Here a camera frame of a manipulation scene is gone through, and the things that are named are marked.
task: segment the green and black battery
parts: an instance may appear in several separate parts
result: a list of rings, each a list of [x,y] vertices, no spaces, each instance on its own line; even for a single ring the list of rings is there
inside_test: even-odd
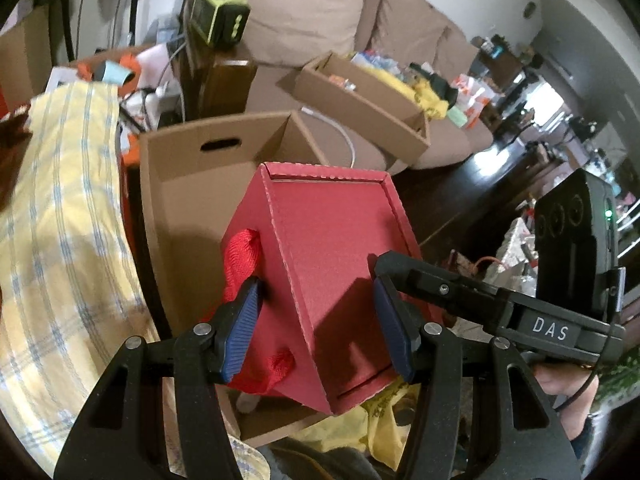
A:
[[[242,38],[250,12],[248,0],[195,0],[191,27],[209,46],[232,47]]]

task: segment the round wall fixture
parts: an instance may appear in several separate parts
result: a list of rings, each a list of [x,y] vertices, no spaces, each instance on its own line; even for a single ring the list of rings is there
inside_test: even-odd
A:
[[[537,8],[538,4],[536,2],[529,2],[524,8],[524,12],[522,13],[522,15],[528,20],[531,16],[533,16]]]

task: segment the blue gripper pad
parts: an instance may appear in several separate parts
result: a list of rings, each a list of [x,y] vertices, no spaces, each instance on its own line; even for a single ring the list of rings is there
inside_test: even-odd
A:
[[[262,306],[259,283],[253,283],[244,297],[243,292],[241,290],[236,299],[239,311],[225,341],[225,359],[220,373],[225,383],[229,383],[242,368]]]
[[[420,346],[419,327],[413,326],[404,301],[388,276],[379,276],[373,284],[374,304],[385,336],[393,366],[402,378],[411,383],[416,370],[412,352]]]

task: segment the couch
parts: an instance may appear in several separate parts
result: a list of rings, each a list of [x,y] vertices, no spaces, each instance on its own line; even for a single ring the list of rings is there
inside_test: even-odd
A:
[[[383,50],[401,64],[429,62],[449,82],[460,73],[468,72],[478,50],[468,43],[462,31],[451,20],[425,0],[362,1],[362,12],[351,43],[355,50],[369,47]],[[185,23],[188,23],[192,3],[193,0],[184,1],[182,16]],[[272,3],[276,6],[287,5],[286,0],[275,0]],[[261,10],[262,6],[258,7],[254,0],[250,23],[254,16],[256,20],[260,19]],[[264,28],[265,34],[269,33],[268,28]],[[254,48],[252,56],[259,62],[246,111],[302,108],[303,103],[296,101],[291,92],[300,66],[314,56],[304,57],[302,53],[289,52],[289,57],[294,60],[280,63],[278,56],[273,57],[273,52],[267,56],[264,56],[263,52],[256,52],[256,43],[265,43],[261,38],[256,40],[256,34],[261,32],[250,31],[248,25],[243,38],[243,42],[249,43],[251,40],[250,50],[251,47]],[[271,59],[268,59],[268,62],[260,61],[261,58],[269,56]],[[334,166],[348,166],[350,150],[337,131],[316,118],[303,118],[329,162]],[[396,160],[391,154],[371,144],[356,132],[348,128],[346,130],[355,146],[356,168],[389,171],[391,174],[407,168],[405,163]],[[463,130],[448,119],[433,120],[430,122],[430,136],[430,147],[412,168],[420,170],[455,164],[473,153],[487,149],[493,142],[491,131],[480,121],[472,129]]]

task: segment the box handle hole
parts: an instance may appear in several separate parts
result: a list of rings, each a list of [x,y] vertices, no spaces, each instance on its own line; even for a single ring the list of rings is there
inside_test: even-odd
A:
[[[201,152],[216,152],[217,150],[227,150],[242,145],[242,140],[237,137],[231,139],[210,140],[205,142],[201,147]]]

